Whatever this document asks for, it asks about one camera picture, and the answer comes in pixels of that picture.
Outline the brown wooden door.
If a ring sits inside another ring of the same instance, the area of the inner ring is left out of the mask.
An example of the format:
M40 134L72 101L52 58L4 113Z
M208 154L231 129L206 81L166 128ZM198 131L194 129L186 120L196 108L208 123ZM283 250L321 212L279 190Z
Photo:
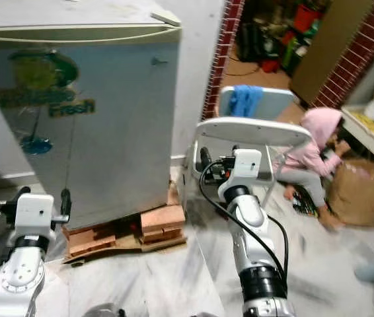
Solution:
M320 90L373 4L374 0L332 0L316 36L289 83L290 90L302 103L316 105Z

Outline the robot left leg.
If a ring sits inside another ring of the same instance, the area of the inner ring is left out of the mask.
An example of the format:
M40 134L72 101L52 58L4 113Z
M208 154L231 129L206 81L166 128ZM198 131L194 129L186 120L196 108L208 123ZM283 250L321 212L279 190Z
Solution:
M111 304L111 302L106 302L106 304L94 305L81 317L124 317L124 309Z

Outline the red bucket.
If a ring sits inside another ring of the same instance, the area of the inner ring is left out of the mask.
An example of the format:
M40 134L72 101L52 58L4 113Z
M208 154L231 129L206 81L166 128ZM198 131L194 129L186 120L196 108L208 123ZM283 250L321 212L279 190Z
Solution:
M320 17L322 17L322 10L311 8L308 4L299 4L296 6L295 18L293 18L293 29L306 32Z

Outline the brick and wood fridge base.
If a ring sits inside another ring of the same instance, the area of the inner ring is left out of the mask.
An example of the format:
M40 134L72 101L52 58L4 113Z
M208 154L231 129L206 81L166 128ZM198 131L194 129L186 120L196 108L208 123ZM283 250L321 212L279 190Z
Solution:
M162 207L86 229L64 229L68 250L63 263L81 265L117 253L147 253L184 244L184 223L178 190L175 183L170 182L168 203Z

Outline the white high chair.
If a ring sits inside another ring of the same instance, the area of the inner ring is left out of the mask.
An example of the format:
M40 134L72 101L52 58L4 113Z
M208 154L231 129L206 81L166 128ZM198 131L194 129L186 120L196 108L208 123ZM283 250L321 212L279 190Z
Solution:
M283 166L289 152L299 150L311 139L311 134L304 127L266 119L227 116L202 121L196 126L178 189L183 191L183 198L195 195L199 188L217 191L219 186L210 185L209 179L200 172L200 148L208 148L214 162L221 157L231 157L233 145L239 145L239 150L262 152L260 171L250 189L268 194L277 184L278 165Z

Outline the white table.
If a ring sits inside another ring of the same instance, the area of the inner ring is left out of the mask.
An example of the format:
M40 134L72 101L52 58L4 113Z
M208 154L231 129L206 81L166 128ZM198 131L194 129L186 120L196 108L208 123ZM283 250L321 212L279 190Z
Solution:
M362 121L354 117L354 114L361 111L363 108L363 105L354 104L341 108L345 118L344 129L374 156L374 133L372 133Z

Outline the light blue plastic chair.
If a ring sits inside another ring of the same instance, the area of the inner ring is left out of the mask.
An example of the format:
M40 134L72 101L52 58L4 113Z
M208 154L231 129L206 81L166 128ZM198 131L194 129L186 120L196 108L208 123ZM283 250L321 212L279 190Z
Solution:
M223 87L218 98L218 115L220 117L232 117L230 114L229 100L233 93L233 87ZM262 99L254 112L254 119L272 120L295 100L295 95L283 88L263 87Z

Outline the grey fridge with green sticker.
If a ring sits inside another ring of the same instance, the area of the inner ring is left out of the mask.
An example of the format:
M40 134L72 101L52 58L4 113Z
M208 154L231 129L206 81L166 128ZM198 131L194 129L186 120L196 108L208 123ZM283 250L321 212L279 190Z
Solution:
M0 0L0 114L70 229L166 203L181 31L156 0Z

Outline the brown paper bag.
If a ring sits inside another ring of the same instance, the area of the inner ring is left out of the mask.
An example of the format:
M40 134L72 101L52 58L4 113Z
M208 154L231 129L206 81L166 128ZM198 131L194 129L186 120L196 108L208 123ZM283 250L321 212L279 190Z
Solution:
M341 163L327 201L343 223L374 229L374 161L348 159Z

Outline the child in pink hoodie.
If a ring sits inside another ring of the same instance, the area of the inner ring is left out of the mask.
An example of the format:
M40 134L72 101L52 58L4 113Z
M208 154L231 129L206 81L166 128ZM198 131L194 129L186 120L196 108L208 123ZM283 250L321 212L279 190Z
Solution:
M342 227L343 223L332 214L326 204L326 191L322 179L329 177L343 161L342 156L350 150L344 140L337 140L338 130L343 126L341 111L333 108L313 108L305 112L301 126L311 134L311 141L285 157L283 166L278 165L276 178L286 182L286 199L292 199L293 185L304 188L318 211L318 221L329 232Z

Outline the blue cloth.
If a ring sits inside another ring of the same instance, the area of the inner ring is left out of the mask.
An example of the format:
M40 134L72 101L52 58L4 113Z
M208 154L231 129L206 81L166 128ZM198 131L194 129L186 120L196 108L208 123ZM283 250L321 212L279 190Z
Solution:
M235 85L229 100L230 114L233 117L253 118L262 95L262 87Z

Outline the dark colourful toy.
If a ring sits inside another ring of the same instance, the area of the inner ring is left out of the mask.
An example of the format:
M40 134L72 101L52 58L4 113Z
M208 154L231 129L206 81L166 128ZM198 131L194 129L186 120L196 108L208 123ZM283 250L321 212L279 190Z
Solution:
M298 184L291 184L291 186L295 190L293 192L293 199L291 199L293 209L303 215L318 217L318 208L314 205L310 194Z

